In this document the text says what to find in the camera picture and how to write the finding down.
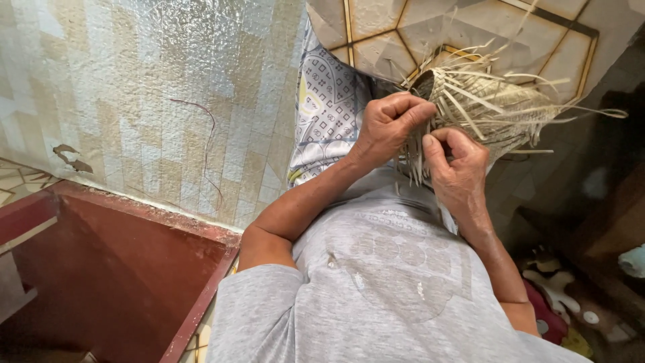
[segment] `gray t-shirt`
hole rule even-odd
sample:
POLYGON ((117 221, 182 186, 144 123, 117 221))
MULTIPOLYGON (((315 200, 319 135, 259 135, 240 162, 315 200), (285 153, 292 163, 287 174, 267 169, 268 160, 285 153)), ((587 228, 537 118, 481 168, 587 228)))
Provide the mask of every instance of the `gray t-shirt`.
POLYGON ((355 183, 294 245, 298 269, 222 280, 206 361, 589 362, 514 330, 434 195, 406 182, 381 168, 355 183))

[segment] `t-shirt sleeve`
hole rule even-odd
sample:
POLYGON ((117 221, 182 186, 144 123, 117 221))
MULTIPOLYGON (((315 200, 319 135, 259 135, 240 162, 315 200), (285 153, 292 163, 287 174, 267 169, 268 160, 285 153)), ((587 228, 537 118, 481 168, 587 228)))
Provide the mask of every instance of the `t-shirt sleeve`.
POLYGON ((288 355, 295 348, 293 305, 302 284, 303 274, 284 265, 260 265, 222 280, 207 363, 288 355))
POLYGON ((556 346, 548 340, 538 338, 523 331, 518 331, 517 333, 527 347, 526 351, 533 355, 534 358, 534 360, 526 359, 526 361, 543 363, 591 363, 589 359, 582 355, 564 347, 556 346))

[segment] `red fabric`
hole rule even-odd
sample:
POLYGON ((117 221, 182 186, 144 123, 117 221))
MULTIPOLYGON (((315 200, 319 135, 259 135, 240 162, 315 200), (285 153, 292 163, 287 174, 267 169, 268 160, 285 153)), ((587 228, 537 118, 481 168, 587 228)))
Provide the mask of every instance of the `red fabric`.
POLYGON ((526 288, 528 300, 533 304, 533 309, 535 310, 538 331, 542 333, 543 339, 559 346, 562 343, 562 338, 566 337, 569 326, 561 317, 551 311, 551 307, 542 294, 527 279, 523 278, 522 281, 526 288), (545 325, 548 327, 546 332, 544 332, 545 325))

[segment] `textured wall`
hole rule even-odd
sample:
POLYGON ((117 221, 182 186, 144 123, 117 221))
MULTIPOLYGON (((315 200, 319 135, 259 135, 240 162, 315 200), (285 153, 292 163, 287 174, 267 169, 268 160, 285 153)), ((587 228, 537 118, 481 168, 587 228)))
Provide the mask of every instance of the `textured wall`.
POLYGON ((305 20, 298 0, 0 0, 0 156, 246 227, 284 190, 305 20), (171 98, 212 112, 223 198, 211 118, 171 98))

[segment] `hand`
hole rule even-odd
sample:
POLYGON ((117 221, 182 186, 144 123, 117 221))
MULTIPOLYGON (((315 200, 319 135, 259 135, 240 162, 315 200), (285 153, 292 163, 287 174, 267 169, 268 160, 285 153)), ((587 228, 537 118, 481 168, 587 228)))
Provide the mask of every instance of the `hand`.
POLYGON ((398 153, 412 129, 434 115, 437 108, 409 92, 370 101, 365 108, 359 138, 348 161, 373 170, 398 153))
POLYGON ((465 131, 445 127, 423 136, 423 152, 437 199, 457 223, 488 223, 484 196, 488 149, 465 131), (454 157, 451 162, 446 160, 442 144, 450 148, 454 157))

